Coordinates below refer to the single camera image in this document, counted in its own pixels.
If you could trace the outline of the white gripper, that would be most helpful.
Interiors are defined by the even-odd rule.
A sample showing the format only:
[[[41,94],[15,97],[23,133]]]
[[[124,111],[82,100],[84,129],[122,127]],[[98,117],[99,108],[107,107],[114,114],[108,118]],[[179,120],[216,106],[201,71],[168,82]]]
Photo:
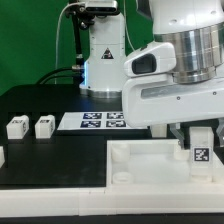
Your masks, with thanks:
[[[122,92],[126,123],[134,128],[170,124],[171,133],[184,148],[181,122],[224,117],[224,78],[198,84],[172,83],[166,75],[129,79]],[[224,146],[224,119],[218,119],[216,133]]]

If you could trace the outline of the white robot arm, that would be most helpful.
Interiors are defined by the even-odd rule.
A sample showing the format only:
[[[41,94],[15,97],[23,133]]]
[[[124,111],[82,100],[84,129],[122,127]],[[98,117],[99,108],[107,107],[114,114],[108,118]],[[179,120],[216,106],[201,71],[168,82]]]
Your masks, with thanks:
[[[167,125],[180,141],[183,122],[224,118],[224,0],[136,0],[153,22],[153,41],[123,56],[112,46],[124,31],[122,16],[85,0],[101,17],[90,29],[90,58],[81,92],[122,98],[134,128]]]

